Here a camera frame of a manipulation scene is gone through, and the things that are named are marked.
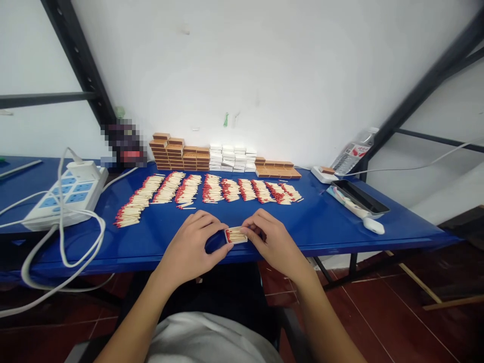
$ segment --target power strip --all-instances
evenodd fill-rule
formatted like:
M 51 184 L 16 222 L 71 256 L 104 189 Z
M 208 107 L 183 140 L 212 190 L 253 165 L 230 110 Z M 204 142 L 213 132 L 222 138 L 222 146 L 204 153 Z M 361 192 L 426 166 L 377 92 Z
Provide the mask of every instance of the power strip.
M 94 211 L 99 196 L 102 193 L 104 183 L 106 182 L 108 171 L 104 167 L 99 167 L 101 178 L 92 181 L 77 181 L 69 170 L 62 174 L 62 195 L 64 197 L 64 227 L 84 222 L 90 216 L 74 213 L 69 209 L 81 210 L 86 209 Z M 59 196 L 57 181 L 50 191 Z M 22 225 L 31 231 L 42 231 L 50 229 L 54 224 L 59 223 L 60 210 L 57 200 L 51 194 L 45 196 L 35 205 L 25 219 L 41 218 L 33 221 L 23 222 Z

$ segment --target plug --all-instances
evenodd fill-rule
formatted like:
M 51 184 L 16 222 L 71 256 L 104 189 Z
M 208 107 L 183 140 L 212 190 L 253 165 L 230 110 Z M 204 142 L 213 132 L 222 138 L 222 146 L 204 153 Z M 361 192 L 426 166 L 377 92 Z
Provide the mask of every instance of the plug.
M 91 182 L 101 179 L 101 172 L 92 160 L 71 161 L 67 164 L 67 169 L 77 179 L 78 182 Z

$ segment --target finger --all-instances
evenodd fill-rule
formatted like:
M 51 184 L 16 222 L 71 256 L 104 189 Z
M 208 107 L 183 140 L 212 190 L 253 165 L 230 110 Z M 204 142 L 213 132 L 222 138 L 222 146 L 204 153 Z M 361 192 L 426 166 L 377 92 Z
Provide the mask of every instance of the finger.
M 212 223 L 202 228 L 202 236 L 205 240 L 207 240 L 210 236 L 213 236 L 218 231 L 227 229 L 227 228 L 228 228 L 228 225 L 226 225 L 225 223 L 220 223 L 220 222 Z
M 262 218 L 268 220 L 269 222 L 272 222 L 272 223 L 276 223 L 276 222 L 279 222 L 278 219 L 276 219 L 275 217 L 272 216 L 272 214 L 270 214 L 268 211 L 266 211 L 265 209 L 262 209 L 262 208 L 259 208 L 255 213 L 254 215 L 258 215 L 258 216 L 261 216 Z
M 208 226 L 210 223 L 220 223 L 220 221 L 217 217 L 207 213 L 202 218 L 194 221 L 192 225 L 195 229 L 202 229 L 203 227 Z
M 264 243 L 264 241 L 262 241 L 261 238 L 253 230 L 247 227 L 242 227 L 240 231 L 252 241 L 253 245 L 260 253 L 262 253 L 262 251 L 267 248 L 267 245 Z
M 190 223 L 190 221 L 192 220 L 192 218 L 193 218 L 193 213 L 192 213 L 192 214 L 190 214 L 190 215 L 189 215 L 189 216 L 188 216 L 188 217 L 185 219 L 185 222 L 183 222 L 183 224 L 182 224 L 182 225 L 189 224 L 189 223 Z
M 204 216 L 206 216 L 207 214 L 210 214 L 208 212 L 205 212 L 203 210 L 198 210 L 192 217 L 191 219 L 191 223 L 194 223 L 196 221 L 198 221 L 199 219 L 203 218 Z
M 249 227 L 251 225 L 254 225 L 254 219 L 252 218 L 252 216 L 250 216 L 249 218 L 247 218 L 243 223 L 242 223 L 242 227 Z
M 233 248 L 233 246 L 234 244 L 224 244 L 218 250 L 209 254 L 209 261 L 212 267 L 222 261 L 225 256 L 227 256 L 228 252 Z
M 272 222 L 269 222 L 267 219 L 262 218 L 261 216 L 254 214 L 252 219 L 254 221 L 254 225 L 266 233 L 268 233 L 274 227 Z

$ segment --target open matchbox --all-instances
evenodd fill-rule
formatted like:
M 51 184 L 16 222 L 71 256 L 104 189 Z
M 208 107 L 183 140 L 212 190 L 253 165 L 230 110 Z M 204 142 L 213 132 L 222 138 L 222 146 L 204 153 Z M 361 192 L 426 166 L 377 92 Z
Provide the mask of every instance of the open matchbox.
M 239 243 L 245 243 L 248 241 L 247 236 L 243 235 L 240 233 L 240 227 L 232 227 L 232 228 L 227 228 L 224 230 L 224 235 L 225 235 L 225 240 L 227 243 L 232 243 L 232 244 L 239 244 Z M 235 232 L 236 235 L 231 236 L 231 231 Z

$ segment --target white wall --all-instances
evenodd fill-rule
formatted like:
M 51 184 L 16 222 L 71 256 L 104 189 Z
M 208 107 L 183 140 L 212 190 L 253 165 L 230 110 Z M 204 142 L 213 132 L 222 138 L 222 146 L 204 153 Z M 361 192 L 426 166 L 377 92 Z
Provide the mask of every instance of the white wall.
M 412 212 L 433 224 L 484 204 L 484 162 L 412 207 Z
M 306 166 L 330 164 L 360 129 L 379 126 L 480 4 L 73 3 L 113 103 L 146 139 L 243 142 Z
M 39 0 L 2 0 L 0 34 L 1 95 L 81 91 Z M 0 116 L 0 155 L 60 157 L 66 146 L 111 155 L 87 101 L 11 111 Z
M 403 125 L 404 129 L 484 145 L 484 63 L 463 70 L 440 86 Z M 396 134 L 375 155 L 370 169 L 413 167 L 435 160 L 452 146 Z M 420 170 L 368 174 L 368 183 L 406 207 L 452 185 L 484 161 L 484 155 L 459 150 Z

